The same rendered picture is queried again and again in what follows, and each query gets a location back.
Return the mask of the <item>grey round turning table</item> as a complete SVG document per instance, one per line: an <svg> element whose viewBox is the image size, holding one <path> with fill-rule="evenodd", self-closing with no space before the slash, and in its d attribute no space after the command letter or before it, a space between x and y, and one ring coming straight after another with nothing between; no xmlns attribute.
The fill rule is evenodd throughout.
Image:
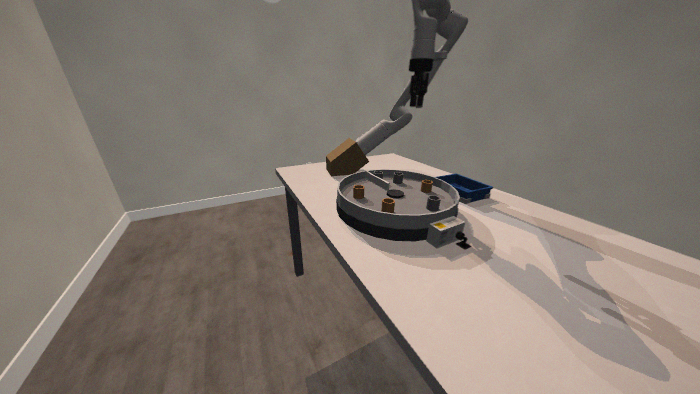
<svg viewBox="0 0 700 394"><path fill-rule="evenodd" d="M336 210L348 226L387 240L426 240L435 248L440 248L463 239L456 245L464 250L472 247L466 243L467 237L462 233L465 222L456 217L460 196L452 185L417 172L390 169L368 171L351 174L338 183ZM373 175L375 171L383 172L383 179ZM402 184L393 183L395 172L403 173ZM421 191L422 180L433 182L430 193ZM364 186L363 199L353 197L355 185ZM430 195L441 198L438 211L426 209ZM395 200L394 213L381 212L384 198Z"/></svg>

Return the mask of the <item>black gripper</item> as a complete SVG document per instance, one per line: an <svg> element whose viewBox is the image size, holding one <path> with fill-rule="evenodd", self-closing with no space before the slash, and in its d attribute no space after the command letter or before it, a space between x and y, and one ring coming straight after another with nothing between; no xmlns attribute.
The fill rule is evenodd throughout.
<svg viewBox="0 0 700 394"><path fill-rule="evenodd" d="M433 59L415 58L410 59L409 71L414 71L410 84L410 107L422 108L425 93L427 93L428 77L427 71L432 70ZM414 77L414 78L413 78ZM419 86L418 86L419 85ZM424 85L421 87L421 85ZM416 96L418 95L418 96Z"/></svg>

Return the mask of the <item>blue square tray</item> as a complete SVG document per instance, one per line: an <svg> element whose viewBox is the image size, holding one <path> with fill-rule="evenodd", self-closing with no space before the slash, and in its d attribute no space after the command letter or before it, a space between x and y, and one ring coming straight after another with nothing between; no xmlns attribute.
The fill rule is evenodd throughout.
<svg viewBox="0 0 700 394"><path fill-rule="evenodd" d="M452 185L459 193L463 204L490 198L492 186L467 178L459 174L450 174L435 177ZM459 187L459 188L458 188ZM486 188L485 188L486 187ZM465 191L466 190L466 191Z"/></svg>

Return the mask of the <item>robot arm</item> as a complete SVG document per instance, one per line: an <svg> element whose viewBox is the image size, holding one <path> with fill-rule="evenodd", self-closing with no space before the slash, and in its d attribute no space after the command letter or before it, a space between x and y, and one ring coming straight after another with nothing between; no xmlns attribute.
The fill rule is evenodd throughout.
<svg viewBox="0 0 700 394"><path fill-rule="evenodd" d="M433 9L433 7L438 7L438 9ZM447 58L448 53L465 30L468 18L458 11L451 9L449 0L446 0L446 2L445 0L412 0L412 8L414 33L410 59L434 59L433 69L431 72L428 72L429 85L440 65L444 59ZM426 11L429 17L423 15L423 10ZM445 19L445 17L447 18ZM445 20L443 21L443 19ZM437 52L434 52L436 32L445 38L446 42ZM355 140L365 155L411 121L412 114L405 108L406 103L411 97L409 93L410 84L411 78L389 114L392 122L382 120L369 130L368 133L365 132L360 136L360 139L358 138L359 140Z"/></svg>

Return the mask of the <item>bronze bushing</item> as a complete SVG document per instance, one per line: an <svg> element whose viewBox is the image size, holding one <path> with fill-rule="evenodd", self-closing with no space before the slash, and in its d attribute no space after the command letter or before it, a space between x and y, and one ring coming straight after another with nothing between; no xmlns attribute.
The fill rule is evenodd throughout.
<svg viewBox="0 0 700 394"><path fill-rule="evenodd" d="M430 193L432 190L433 182L430 180L422 180L421 191L424 193Z"/></svg>
<svg viewBox="0 0 700 394"><path fill-rule="evenodd" d="M381 212L394 213L395 200L391 198L384 198L382 200Z"/></svg>
<svg viewBox="0 0 700 394"><path fill-rule="evenodd" d="M353 197L355 199L363 199L364 198L364 186L363 185L355 185L353 187Z"/></svg>

